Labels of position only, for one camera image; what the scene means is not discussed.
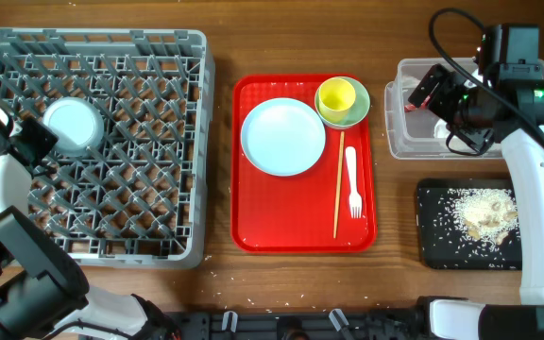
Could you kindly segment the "yellow cup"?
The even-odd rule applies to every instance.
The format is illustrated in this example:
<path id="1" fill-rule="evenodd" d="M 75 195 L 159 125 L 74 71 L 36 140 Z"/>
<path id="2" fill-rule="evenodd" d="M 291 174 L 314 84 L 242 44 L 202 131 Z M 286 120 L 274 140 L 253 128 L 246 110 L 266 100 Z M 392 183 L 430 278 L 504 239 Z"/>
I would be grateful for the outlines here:
<path id="1" fill-rule="evenodd" d="M 356 101 L 354 86 L 342 77 L 325 80 L 317 90 L 318 111 L 328 122 L 338 124 L 349 113 Z"/>

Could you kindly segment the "wooden chopstick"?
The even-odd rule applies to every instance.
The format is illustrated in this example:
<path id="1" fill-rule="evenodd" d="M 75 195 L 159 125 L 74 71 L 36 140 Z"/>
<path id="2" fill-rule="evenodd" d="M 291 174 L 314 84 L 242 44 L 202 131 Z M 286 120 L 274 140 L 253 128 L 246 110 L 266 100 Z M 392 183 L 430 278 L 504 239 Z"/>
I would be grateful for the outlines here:
<path id="1" fill-rule="evenodd" d="M 333 239 L 337 238 L 337 232 L 338 232 L 341 187 L 342 187 L 342 173 L 343 173 L 344 142 L 345 142 L 345 132 L 342 130 L 339 136 L 338 158 L 337 158 L 337 176 L 336 176 L 334 212 L 333 212 L 333 234 L 332 234 Z"/>

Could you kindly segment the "pink plastic fork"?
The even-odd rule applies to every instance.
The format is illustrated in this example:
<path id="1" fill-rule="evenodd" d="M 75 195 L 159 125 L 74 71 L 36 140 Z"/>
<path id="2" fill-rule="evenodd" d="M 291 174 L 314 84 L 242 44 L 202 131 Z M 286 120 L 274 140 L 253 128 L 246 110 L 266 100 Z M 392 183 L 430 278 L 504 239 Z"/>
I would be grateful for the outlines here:
<path id="1" fill-rule="evenodd" d="M 348 146 L 345 151 L 345 157 L 348 169 L 348 204 L 350 209 L 350 215 L 352 218 L 360 218 L 362 216 L 363 200 L 358 192 L 357 185 L 356 149 L 353 146 Z"/>

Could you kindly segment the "rice food waste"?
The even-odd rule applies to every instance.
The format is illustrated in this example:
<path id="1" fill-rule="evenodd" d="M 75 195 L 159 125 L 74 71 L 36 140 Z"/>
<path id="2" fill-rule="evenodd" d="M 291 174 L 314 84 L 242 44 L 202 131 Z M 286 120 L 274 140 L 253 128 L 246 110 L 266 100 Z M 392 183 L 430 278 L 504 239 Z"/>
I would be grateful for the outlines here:
<path id="1" fill-rule="evenodd" d="M 511 189 L 450 189 L 453 225 L 468 241 L 500 246 L 519 228 L 519 212 Z"/>

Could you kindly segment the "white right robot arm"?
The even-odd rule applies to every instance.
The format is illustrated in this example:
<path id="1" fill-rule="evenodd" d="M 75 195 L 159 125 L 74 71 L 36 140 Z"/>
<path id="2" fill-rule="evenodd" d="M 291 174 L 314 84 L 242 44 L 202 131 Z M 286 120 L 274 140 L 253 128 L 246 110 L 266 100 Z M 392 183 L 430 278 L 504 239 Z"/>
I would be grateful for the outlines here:
<path id="1" fill-rule="evenodd" d="M 429 297 L 422 302 L 427 333 L 443 339 L 544 339 L 544 79 L 510 75 L 479 81 L 437 63 L 409 101 L 425 105 L 476 151 L 500 144 L 521 235 L 520 303 Z"/>

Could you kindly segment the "white napkin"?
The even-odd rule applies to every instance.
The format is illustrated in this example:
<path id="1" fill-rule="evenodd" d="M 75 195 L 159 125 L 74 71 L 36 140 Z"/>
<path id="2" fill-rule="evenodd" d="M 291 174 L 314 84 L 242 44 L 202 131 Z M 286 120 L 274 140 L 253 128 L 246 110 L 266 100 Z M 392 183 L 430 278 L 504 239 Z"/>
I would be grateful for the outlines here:
<path id="1" fill-rule="evenodd" d="M 444 120 L 438 120 L 433 128 L 433 137 L 435 139 L 446 140 L 451 134 L 456 136 L 455 132 L 452 132 L 449 128 L 449 125 Z"/>

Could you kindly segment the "grey dishwasher rack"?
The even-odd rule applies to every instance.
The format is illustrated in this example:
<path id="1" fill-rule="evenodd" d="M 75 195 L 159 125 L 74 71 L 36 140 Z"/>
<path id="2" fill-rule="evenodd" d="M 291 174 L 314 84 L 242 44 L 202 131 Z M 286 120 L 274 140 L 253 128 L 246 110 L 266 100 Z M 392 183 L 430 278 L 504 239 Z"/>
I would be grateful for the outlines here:
<path id="1" fill-rule="evenodd" d="M 82 265 L 200 264 L 215 64 L 194 29 L 0 28 L 0 100 L 43 122 L 63 97 L 88 101 L 105 132 L 83 157 L 55 150 L 28 217 Z"/>

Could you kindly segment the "light blue plate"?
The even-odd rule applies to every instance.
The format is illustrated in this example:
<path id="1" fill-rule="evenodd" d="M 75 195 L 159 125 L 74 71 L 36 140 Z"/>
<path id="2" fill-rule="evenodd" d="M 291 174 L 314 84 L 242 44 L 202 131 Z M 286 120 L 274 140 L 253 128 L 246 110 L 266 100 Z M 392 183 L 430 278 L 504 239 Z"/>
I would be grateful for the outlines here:
<path id="1" fill-rule="evenodd" d="M 316 112 L 293 98 L 273 98 L 252 109 L 240 131 L 249 162 L 276 177 L 301 174 L 320 159 L 326 131 Z"/>

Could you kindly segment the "red strawberry wrapper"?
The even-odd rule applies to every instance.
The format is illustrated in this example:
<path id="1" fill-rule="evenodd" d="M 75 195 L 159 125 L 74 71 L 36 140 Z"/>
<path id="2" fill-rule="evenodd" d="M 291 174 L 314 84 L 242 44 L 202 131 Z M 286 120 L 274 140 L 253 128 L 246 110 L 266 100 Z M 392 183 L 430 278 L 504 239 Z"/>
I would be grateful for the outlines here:
<path id="1" fill-rule="evenodd" d="M 416 110 L 426 110 L 427 109 L 427 104 L 429 103 L 429 100 L 431 98 L 428 96 L 422 103 L 420 106 L 415 106 L 414 104 L 408 104 L 408 105 L 405 105 L 404 106 L 404 111 L 405 112 L 411 112 L 411 111 L 416 111 Z"/>

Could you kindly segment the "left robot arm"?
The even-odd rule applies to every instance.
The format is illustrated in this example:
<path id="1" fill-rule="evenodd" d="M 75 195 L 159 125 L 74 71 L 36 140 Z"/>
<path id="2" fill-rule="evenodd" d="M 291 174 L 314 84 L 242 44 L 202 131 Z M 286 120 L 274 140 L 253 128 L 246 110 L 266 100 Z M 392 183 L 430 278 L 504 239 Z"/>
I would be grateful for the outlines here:
<path id="1" fill-rule="evenodd" d="M 91 286 L 79 265 L 28 217 L 34 178 L 58 137 L 34 118 L 16 123 L 0 103 L 0 339 L 179 339 L 151 301 Z"/>

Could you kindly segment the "black tray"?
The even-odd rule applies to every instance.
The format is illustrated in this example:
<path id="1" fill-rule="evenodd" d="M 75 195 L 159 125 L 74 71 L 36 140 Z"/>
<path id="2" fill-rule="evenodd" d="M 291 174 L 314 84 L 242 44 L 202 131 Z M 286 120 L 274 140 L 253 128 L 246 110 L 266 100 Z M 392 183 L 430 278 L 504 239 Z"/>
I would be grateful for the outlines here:
<path id="1" fill-rule="evenodd" d="M 425 178 L 420 181 L 416 187 L 416 224 L 423 262 L 433 269 L 520 270 L 519 225 L 500 246 L 468 241 L 450 217 L 450 189 L 511 189 L 514 193 L 509 179 Z"/>

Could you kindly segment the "clear plastic bin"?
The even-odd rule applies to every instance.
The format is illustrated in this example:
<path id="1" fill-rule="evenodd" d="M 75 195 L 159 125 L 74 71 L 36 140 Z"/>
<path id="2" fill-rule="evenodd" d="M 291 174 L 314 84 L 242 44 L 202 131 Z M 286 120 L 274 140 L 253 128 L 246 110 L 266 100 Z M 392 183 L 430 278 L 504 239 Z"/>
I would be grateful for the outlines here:
<path id="1" fill-rule="evenodd" d="M 391 154 L 402 160 L 457 160 L 465 156 L 451 153 L 445 140 L 434 138 L 438 116 L 428 108 L 405 112 L 408 97 L 429 69 L 437 63 L 450 72 L 453 68 L 441 58 L 403 59 L 395 79 L 384 90 L 384 114 Z"/>

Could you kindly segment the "light blue rice bowl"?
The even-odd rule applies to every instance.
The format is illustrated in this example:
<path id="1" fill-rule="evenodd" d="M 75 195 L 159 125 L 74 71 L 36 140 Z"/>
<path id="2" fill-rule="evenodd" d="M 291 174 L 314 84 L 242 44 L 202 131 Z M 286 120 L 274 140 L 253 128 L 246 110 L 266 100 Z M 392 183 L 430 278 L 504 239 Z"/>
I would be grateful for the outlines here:
<path id="1" fill-rule="evenodd" d="M 54 150 L 66 157 L 83 157 L 89 147 L 98 148 L 104 138 L 101 113 L 81 98 L 56 100 L 46 109 L 42 123 L 59 138 Z"/>

